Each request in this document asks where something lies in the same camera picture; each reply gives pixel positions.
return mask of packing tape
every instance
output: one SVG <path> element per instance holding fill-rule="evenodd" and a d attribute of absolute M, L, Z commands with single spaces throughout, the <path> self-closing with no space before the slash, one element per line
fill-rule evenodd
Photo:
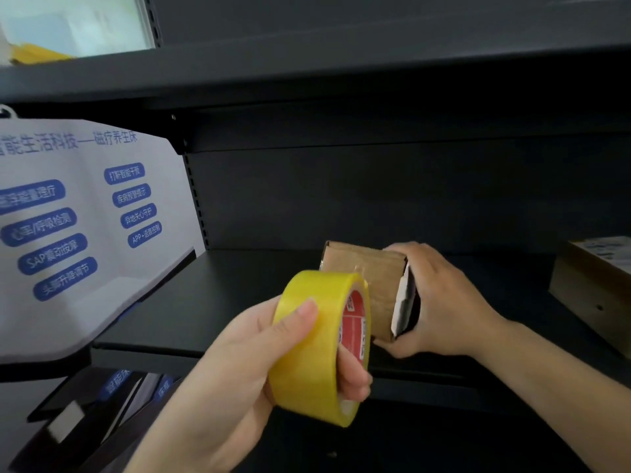
<path fill-rule="evenodd" d="M 319 310 L 315 326 L 305 340 L 272 367 L 269 384 L 279 406 L 346 427 L 355 418 L 359 403 L 338 395 L 338 344 L 342 343 L 367 368 L 368 284 L 358 273 L 304 270 L 286 286 L 274 323 L 310 297 Z"/>

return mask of small brown box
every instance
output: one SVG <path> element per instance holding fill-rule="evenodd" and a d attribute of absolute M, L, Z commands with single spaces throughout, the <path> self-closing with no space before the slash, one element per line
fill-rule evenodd
<path fill-rule="evenodd" d="M 390 342 L 409 322 L 414 300 L 414 279 L 404 254 L 328 241 L 320 270 L 359 272 L 368 283 L 372 334 Z M 392 318 L 396 313 L 393 328 Z"/>
<path fill-rule="evenodd" d="M 631 358 L 631 238 L 564 243 L 556 257 L 549 291 Z"/>

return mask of hand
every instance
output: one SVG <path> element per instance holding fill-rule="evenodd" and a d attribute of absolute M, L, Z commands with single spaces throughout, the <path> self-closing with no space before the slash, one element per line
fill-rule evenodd
<path fill-rule="evenodd" d="M 392 343 L 375 340 L 393 357 L 417 352 L 475 357 L 498 327 L 507 321 L 484 300 L 476 287 L 427 244 L 393 244 L 386 250 L 405 254 L 421 297 L 414 330 Z"/>
<path fill-rule="evenodd" d="M 272 326 L 278 299 L 228 324 L 156 418 L 126 473 L 230 471 L 254 448 L 274 406 L 269 369 L 307 336 L 318 315 L 316 303 L 307 300 Z M 340 346 L 342 395 L 363 401 L 371 382 Z"/>

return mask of white poster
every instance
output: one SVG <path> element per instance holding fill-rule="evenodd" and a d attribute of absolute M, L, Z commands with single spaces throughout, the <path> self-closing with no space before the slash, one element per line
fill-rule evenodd
<path fill-rule="evenodd" d="M 192 250 L 204 243 L 166 139 L 0 120 L 0 363 L 75 352 Z"/>

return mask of person's right hand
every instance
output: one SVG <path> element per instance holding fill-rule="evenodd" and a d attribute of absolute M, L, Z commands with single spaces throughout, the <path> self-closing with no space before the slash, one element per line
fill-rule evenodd
<path fill-rule="evenodd" d="M 392 343 L 374 344 L 393 357 L 417 352 L 476 357 L 485 342 L 493 341 L 506 325 L 461 270 L 427 244 L 393 244 L 386 250 L 405 254 L 421 297 L 421 312 L 414 330 Z"/>

